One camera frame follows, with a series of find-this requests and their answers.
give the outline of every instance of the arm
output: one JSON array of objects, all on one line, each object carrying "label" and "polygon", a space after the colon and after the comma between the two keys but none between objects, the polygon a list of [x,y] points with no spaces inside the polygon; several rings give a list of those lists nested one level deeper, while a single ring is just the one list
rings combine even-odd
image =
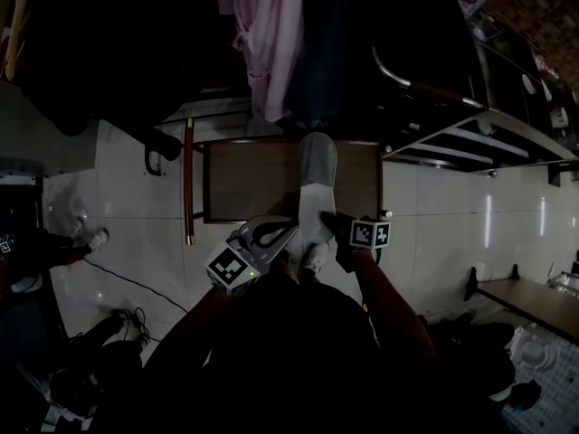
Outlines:
[{"label": "arm", "polygon": [[434,356],[434,346],[418,316],[376,265],[370,250],[360,250],[351,255],[378,341],[383,344],[394,342],[403,356]]},{"label": "arm", "polygon": [[183,374],[184,367],[200,369],[231,303],[231,297],[218,288],[211,288],[153,352],[145,367],[147,378],[163,380],[170,375]]}]

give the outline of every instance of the brick wall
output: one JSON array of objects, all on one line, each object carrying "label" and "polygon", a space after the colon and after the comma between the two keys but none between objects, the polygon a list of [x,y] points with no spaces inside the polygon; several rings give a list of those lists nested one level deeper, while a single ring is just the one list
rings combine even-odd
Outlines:
[{"label": "brick wall", "polygon": [[579,93],[579,0],[487,0],[486,9],[524,35]]}]

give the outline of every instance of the white tile floor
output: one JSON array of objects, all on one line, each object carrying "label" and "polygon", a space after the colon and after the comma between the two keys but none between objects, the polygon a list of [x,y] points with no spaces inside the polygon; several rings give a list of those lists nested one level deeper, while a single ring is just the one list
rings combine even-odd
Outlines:
[{"label": "white tile floor", "polygon": [[[241,137],[231,119],[199,127],[196,140]],[[182,125],[164,126],[182,136]],[[163,176],[145,173],[143,146],[101,124],[96,170],[50,178],[44,197],[47,226],[66,232],[75,216],[90,229],[105,226],[110,243],[90,260],[193,307],[209,289],[204,261],[232,225],[195,221],[197,244],[185,246],[182,162],[163,162]],[[202,209],[202,162],[195,159],[195,210]],[[548,185],[546,168],[506,169],[492,179],[417,165],[384,163],[384,208],[394,212],[390,247],[381,267],[419,313],[439,316],[465,307],[470,267],[484,279],[504,278],[513,263],[525,278],[545,282],[553,262],[570,269],[579,248],[579,183],[562,175]],[[332,259],[320,279],[360,301],[353,275]],[[151,335],[162,338],[183,315],[148,291],[81,262],[52,272],[69,335],[87,331],[111,307],[142,307]],[[155,348],[150,344],[147,359]]]}]

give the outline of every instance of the hand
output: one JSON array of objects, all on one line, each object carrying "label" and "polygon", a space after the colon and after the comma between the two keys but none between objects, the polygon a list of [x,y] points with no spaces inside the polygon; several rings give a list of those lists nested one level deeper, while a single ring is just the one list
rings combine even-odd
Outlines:
[{"label": "hand", "polygon": [[349,246],[350,231],[352,230],[352,221],[354,220],[354,217],[350,217],[342,212],[336,212],[336,214],[333,214],[322,211],[319,218],[324,222],[324,225],[334,233],[338,246],[342,244]]},{"label": "hand", "polygon": [[361,250],[355,246],[350,246],[350,232],[352,231],[352,221],[355,220],[354,217],[342,212],[336,212],[336,215],[334,215],[333,213],[322,211],[320,219],[336,237],[337,263],[340,264],[346,273],[354,271],[352,254]]}]

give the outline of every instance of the foot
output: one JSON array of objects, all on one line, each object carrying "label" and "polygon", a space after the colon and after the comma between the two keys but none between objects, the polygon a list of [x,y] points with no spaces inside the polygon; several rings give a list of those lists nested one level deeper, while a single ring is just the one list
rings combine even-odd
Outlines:
[{"label": "foot", "polygon": [[74,221],[74,224],[72,225],[71,238],[73,240],[80,238],[83,230],[84,230],[84,220],[81,218],[78,218],[77,220]]},{"label": "foot", "polygon": [[280,252],[278,257],[274,259],[273,262],[271,263],[270,272],[281,273],[283,275],[295,279],[294,275],[291,272],[289,264],[290,264],[290,255],[286,250],[283,250],[282,252]]},{"label": "foot", "polygon": [[109,232],[101,229],[89,241],[89,248],[92,252],[99,252],[109,242]]},{"label": "foot", "polygon": [[308,269],[318,273],[326,264],[328,254],[329,244],[327,242],[312,244],[301,260],[301,271]]}]

